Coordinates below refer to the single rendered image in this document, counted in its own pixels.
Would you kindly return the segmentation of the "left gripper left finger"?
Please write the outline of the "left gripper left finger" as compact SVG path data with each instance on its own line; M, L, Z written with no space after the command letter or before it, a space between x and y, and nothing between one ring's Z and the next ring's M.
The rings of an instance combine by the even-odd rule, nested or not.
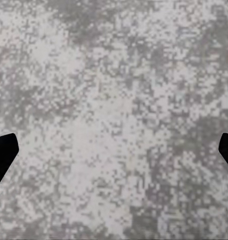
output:
M0 136L0 182L19 152L19 143L16 134L11 133Z

